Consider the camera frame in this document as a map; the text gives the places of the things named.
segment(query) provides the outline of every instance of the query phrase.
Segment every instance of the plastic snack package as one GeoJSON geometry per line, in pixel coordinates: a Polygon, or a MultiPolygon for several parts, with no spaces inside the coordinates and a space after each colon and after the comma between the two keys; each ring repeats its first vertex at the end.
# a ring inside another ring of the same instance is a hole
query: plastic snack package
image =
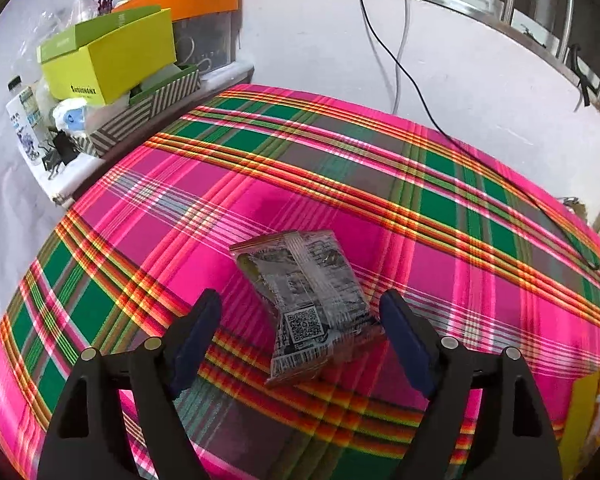
{"type": "Polygon", "coordinates": [[[384,333],[333,232],[265,235],[229,250],[276,329],[267,386],[313,379],[384,333]]]}

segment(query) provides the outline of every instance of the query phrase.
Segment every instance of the black cable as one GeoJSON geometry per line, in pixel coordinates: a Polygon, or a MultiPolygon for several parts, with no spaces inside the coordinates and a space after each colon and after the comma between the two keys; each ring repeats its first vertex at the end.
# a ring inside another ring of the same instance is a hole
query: black cable
{"type": "Polygon", "coordinates": [[[511,179],[509,179],[506,176],[504,176],[503,174],[501,174],[499,171],[494,170],[489,164],[481,161],[473,153],[471,153],[468,150],[466,150],[462,144],[460,144],[457,140],[455,140],[449,134],[445,133],[445,131],[442,128],[440,128],[440,126],[438,126],[438,123],[436,122],[436,120],[431,115],[431,112],[429,111],[429,107],[427,106],[427,102],[424,100],[422,92],[420,91],[420,88],[419,88],[418,84],[416,83],[416,81],[413,79],[413,77],[411,77],[411,74],[409,74],[409,72],[407,72],[405,70],[405,68],[396,59],[396,57],[394,56],[394,54],[388,49],[388,47],[382,42],[382,40],[376,34],[373,26],[371,25],[371,21],[369,20],[369,16],[366,13],[366,7],[365,7],[365,1],[364,0],[360,0],[360,8],[362,10],[362,15],[364,16],[364,19],[366,21],[366,25],[367,25],[367,27],[369,27],[369,30],[371,31],[371,33],[374,35],[374,38],[376,38],[376,41],[382,46],[382,48],[384,48],[386,50],[387,54],[389,54],[389,56],[391,56],[391,59],[394,60],[394,63],[398,67],[400,67],[400,70],[402,70],[402,72],[404,73],[404,75],[409,78],[409,80],[413,84],[413,87],[416,89],[416,92],[418,93],[418,97],[420,98],[420,101],[422,102],[422,106],[424,107],[424,111],[427,113],[427,115],[429,117],[429,120],[437,128],[437,130],[445,137],[445,139],[448,140],[449,142],[451,142],[458,150],[460,150],[465,155],[467,155],[469,158],[471,158],[471,160],[474,160],[478,164],[482,165],[483,167],[487,168],[491,172],[495,173],[504,182],[506,182],[511,187],[517,189],[520,193],[522,193],[532,204],[534,204],[544,214],[544,216],[546,216],[558,228],[558,230],[562,233],[562,235],[568,241],[569,245],[571,245],[571,247],[578,253],[578,256],[580,256],[580,259],[587,264],[587,267],[589,267],[589,269],[591,269],[591,270],[600,270],[600,263],[597,262],[597,261],[590,261],[582,253],[582,251],[578,247],[576,247],[575,243],[571,240],[571,235],[560,224],[558,224],[557,221],[555,221],[553,218],[551,218],[551,215],[549,215],[549,213],[547,213],[544,210],[544,208],[542,208],[542,206],[538,203],[538,201],[532,195],[530,195],[528,192],[526,192],[524,189],[522,189],[518,184],[516,184],[515,182],[513,182],[511,179]]]}

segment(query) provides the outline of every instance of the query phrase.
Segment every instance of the green box lid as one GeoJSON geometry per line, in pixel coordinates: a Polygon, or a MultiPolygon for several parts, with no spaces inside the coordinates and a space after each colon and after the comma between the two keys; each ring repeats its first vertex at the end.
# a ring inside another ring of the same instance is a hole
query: green box lid
{"type": "Polygon", "coordinates": [[[91,41],[95,41],[127,23],[158,11],[160,11],[158,5],[138,7],[104,14],[92,20],[78,23],[41,44],[38,47],[38,62],[42,64],[53,58],[64,56],[64,54],[78,50],[80,47],[90,44],[91,41]]]}

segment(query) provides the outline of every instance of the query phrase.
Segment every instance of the qr code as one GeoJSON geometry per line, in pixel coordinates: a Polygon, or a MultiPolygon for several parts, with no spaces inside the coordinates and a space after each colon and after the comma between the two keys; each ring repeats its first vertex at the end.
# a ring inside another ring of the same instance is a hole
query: qr code
{"type": "Polygon", "coordinates": [[[289,312],[285,314],[285,319],[294,343],[324,335],[318,311],[313,305],[289,312]]]}

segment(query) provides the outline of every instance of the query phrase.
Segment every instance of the white cable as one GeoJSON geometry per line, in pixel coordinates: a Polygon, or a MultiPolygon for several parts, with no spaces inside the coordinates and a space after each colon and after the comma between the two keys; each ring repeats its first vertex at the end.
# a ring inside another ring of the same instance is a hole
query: white cable
{"type": "MultiPolygon", "coordinates": [[[[396,59],[398,62],[402,59],[402,53],[404,51],[404,46],[407,44],[407,36],[409,35],[409,26],[411,25],[411,11],[410,11],[410,0],[404,0],[404,29],[402,31],[402,41],[400,42],[400,49],[398,49],[398,55],[396,59]]],[[[394,110],[392,114],[395,115],[398,113],[398,105],[400,104],[400,78],[402,76],[402,71],[398,65],[395,65],[395,101],[394,101],[394,110]]]]}

